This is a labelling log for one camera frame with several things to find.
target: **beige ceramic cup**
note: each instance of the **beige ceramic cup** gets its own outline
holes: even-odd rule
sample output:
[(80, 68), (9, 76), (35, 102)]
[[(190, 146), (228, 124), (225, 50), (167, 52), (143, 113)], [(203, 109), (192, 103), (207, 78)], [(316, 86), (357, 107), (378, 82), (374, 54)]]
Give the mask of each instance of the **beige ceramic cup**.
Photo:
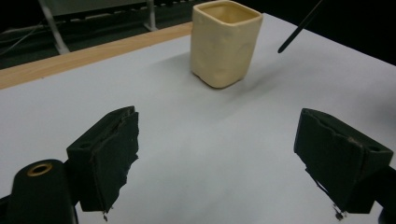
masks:
[(262, 14), (233, 1), (194, 6), (191, 71), (214, 88), (224, 88), (248, 72)]

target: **metal rod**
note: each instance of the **metal rod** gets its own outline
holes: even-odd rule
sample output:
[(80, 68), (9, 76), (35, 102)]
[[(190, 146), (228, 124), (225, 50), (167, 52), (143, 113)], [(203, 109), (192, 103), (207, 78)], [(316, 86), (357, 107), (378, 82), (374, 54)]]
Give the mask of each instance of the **metal rod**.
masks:
[(320, 0), (317, 5), (309, 12), (309, 14), (304, 18), (304, 20), (298, 25), (294, 32), (289, 36), (289, 38), (280, 46), (278, 53), (281, 53), (285, 48), (293, 41), (293, 39), (311, 22), (319, 13), (320, 9), (323, 8), (328, 0)]

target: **cable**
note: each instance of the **cable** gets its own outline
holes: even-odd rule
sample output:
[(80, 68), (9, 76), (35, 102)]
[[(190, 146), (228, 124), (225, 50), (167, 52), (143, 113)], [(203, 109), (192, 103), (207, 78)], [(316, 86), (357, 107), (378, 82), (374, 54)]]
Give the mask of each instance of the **cable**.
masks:
[(9, 47), (8, 49), (4, 50), (3, 52), (0, 53), (0, 56), (6, 54), (7, 52), (9, 52), (10, 50), (14, 49), (15, 47), (17, 47), (17, 45), (19, 45), (24, 39), (26, 39), (29, 35), (32, 35), (37, 29), (38, 27), (41, 25), (43, 21), (39, 22), (38, 25), (35, 27), (35, 29), (33, 29), (31, 32), (29, 32), (29, 34), (27, 34), (26, 36), (22, 37), (20, 40), (18, 40), (15, 44), (13, 44), (11, 47)]
[[(35, 32), (35, 35), (46, 33), (46, 32), (47, 32), (47, 30), (37, 31), (37, 32)], [(0, 45), (5, 45), (5, 44), (10, 43), (10, 42), (18, 41), (21, 38), (23, 38), (23, 36), (13, 37), (12, 39), (3, 38), (2, 40), (0, 40)]]

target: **wooden table edge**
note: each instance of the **wooden table edge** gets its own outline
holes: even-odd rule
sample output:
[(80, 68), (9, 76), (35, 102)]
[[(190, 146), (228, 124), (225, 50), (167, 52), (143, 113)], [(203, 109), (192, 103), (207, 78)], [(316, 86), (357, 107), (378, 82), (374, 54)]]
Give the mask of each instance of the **wooden table edge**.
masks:
[(0, 70), (0, 90), (191, 34), (192, 23)]

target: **white table surface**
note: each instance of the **white table surface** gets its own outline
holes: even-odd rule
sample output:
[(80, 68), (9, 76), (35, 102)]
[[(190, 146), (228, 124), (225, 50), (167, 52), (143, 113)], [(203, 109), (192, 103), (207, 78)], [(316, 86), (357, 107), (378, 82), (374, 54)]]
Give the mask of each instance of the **white table surface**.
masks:
[[(223, 90), (190, 72), (190, 37), (0, 91), (0, 197), (13, 176), (65, 149), (106, 113), (140, 113), (139, 160), (108, 223), (338, 223), (293, 153), (301, 109), (396, 146), (396, 67), (269, 15), (247, 76)], [(81, 224), (105, 223), (82, 213)], [(350, 214), (343, 223), (377, 223)]]

